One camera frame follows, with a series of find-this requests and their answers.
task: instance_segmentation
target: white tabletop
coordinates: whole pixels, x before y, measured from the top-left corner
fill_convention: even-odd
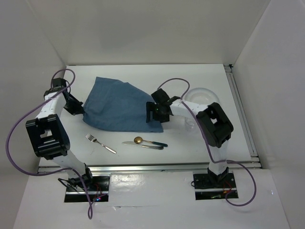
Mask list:
[[[250,152],[240,123],[232,92],[222,64],[179,64],[179,65],[106,65],[106,66],[70,66],[76,73],[71,93],[85,102],[95,78],[105,77],[129,82],[135,87],[151,94],[165,80],[179,77],[188,80],[191,89],[204,87],[212,90],[220,99],[220,104],[231,120],[234,131],[228,146],[228,158],[238,161],[250,161]],[[70,80],[71,73],[65,74]],[[186,89],[185,82],[171,81],[163,86],[170,97],[181,96]],[[108,132],[90,127],[82,121],[82,115],[72,116],[63,110],[61,121],[66,129],[71,151],[88,165],[135,165],[135,164],[172,164],[209,162],[205,144],[200,134],[186,131],[184,118],[171,116],[164,123],[163,133]],[[91,143],[86,134],[95,136],[99,141],[115,149],[114,155],[98,144]],[[136,136],[143,139],[164,142],[169,145],[164,150],[143,149],[124,146],[122,142],[132,141]],[[53,166],[51,161],[41,159],[40,166]]]
[[[88,203],[63,202],[65,187],[57,178],[66,174],[30,177],[14,229],[288,229],[270,171],[251,172],[257,196],[246,207],[195,200],[190,172],[112,175],[109,202],[94,205],[92,220]],[[243,169],[234,176],[239,199],[231,201],[244,203],[253,194],[252,181]]]

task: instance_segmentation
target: gold spoon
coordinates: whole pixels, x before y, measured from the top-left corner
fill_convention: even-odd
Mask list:
[[[141,138],[141,137],[135,137],[133,141],[134,141],[136,144],[141,144],[142,142],[148,142],[148,143],[152,143],[152,144],[155,144],[155,145],[158,145],[158,146],[168,147],[168,145],[165,144],[165,143],[146,141],[146,140],[143,140],[143,138]]]

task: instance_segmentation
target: knife blade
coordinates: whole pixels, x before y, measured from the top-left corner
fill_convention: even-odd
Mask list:
[[[147,145],[142,145],[142,144],[136,144],[132,141],[128,142],[122,142],[123,145],[128,145],[128,146],[136,146],[136,147],[142,147],[142,148],[149,148],[149,149],[164,149],[163,146],[147,146]]]

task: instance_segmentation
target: silver fork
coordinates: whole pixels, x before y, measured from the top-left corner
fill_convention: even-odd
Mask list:
[[[96,143],[100,144],[101,146],[103,146],[103,147],[105,147],[106,149],[108,149],[110,152],[116,154],[116,151],[115,151],[115,150],[113,150],[113,149],[109,148],[108,146],[105,146],[104,144],[100,143],[100,142],[99,142],[95,137],[93,137],[92,135],[87,134],[87,135],[86,135],[86,138],[88,138],[88,139],[89,139],[90,141],[92,141],[92,142],[96,142]]]

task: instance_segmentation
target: wall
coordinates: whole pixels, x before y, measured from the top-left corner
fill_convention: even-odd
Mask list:
[[[22,114],[43,101],[52,74],[64,65],[25,1],[0,1],[0,31],[0,227],[10,229],[28,176],[10,165],[4,150],[6,136]],[[37,168],[24,122],[10,146],[18,165],[30,171]]]
[[[304,21],[302,0],[271,0],[234,66],[257,151],[291,229],[305,225]]]
[[[234,63],[269,0],[27,0],[67,64]]]

